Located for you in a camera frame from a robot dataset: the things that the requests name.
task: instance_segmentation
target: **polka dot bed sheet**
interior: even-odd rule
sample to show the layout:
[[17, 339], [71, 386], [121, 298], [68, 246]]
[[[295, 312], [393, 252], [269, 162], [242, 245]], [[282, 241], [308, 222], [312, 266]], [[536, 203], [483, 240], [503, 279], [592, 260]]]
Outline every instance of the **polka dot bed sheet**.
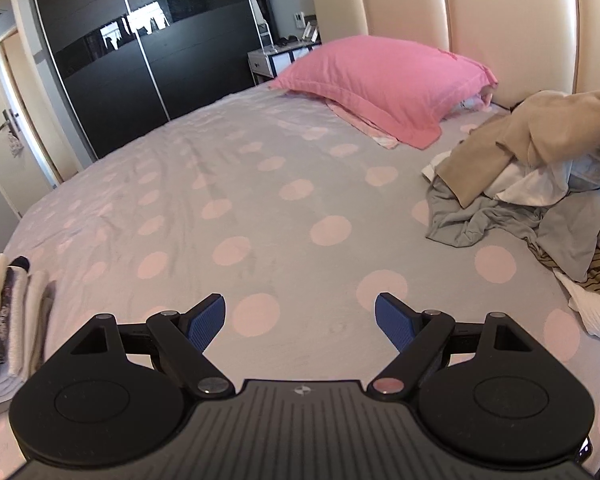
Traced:
[[[443, 122], [427, 150], [386, 150], [323, 102], [261, 86], [135, 140], [33, 206], [6, 248], [56, 281], [46, 356], [98, 312], [143, 322], [218, 292], [227, 320], [206, 355], [238, 388], [366, 385], [395, 356], [374, 320], [380, 292], [464, 322], [504, 311], [591, 392], [596, 469], [600, 340], [552, 273], [501, 230], [462, 249], [425, 238], [420, 170], [493, 113]], [[0, 415], [0, 478], [23, 460]]]

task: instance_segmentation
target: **beige headboard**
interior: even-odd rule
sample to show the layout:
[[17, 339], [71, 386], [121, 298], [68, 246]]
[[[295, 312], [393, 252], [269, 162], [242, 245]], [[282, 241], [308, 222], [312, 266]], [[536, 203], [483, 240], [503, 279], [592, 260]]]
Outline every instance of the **beige headboard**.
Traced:
[[545, 89], [600, 89], [600, 0], [314, 0], [323, 42], [371, 34], [471, 57], [512, 106]]

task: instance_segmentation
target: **bed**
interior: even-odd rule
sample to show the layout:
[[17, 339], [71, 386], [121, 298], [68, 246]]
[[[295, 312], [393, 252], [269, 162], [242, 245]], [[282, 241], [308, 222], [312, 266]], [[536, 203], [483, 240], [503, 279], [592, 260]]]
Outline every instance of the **bed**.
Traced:
[[[473, 57], [497, 74], [503, 107], [600, 88], [600, 0], [314, 1], [324, 41], [372, 34]], [[219, 292], [227, 322], [205, 354], [237, 387], [366, 384], [396, 352], [376, 327], [378, 293], [465, 322], [504, 311], [589, 389], [596, 470], [600, 340], [553, 274], [500, 230], [465, 249], [424, 236], [420, 170], [496, 113], [444, 121], [426, 150], [386, 150], [322, 100], [258, 86], [135, 140], [33, 206], [6, 248], [56, 282], [45, 355], [96, 313], [143, 322]], [[0, 478], [23, 460], [0, 415]]]

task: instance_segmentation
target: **power outlet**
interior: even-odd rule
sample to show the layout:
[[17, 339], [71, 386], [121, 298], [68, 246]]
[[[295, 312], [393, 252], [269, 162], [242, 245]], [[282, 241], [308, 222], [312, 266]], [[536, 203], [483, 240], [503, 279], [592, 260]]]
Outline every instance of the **power outlet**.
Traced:
[[294, 14], [294, 20], [296, 20], [296, 27], [304, 30], [306, 28], [306, 21], [304, 19], [304, 12], [296, 12]]

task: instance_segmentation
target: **wardrobe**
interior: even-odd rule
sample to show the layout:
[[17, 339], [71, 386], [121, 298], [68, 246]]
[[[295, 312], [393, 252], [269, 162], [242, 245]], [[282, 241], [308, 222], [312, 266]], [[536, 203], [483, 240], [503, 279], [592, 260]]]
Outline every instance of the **wardrobe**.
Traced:
[[35, 0], [49, 50], [98, 157], [254, 85], [250, 0]]

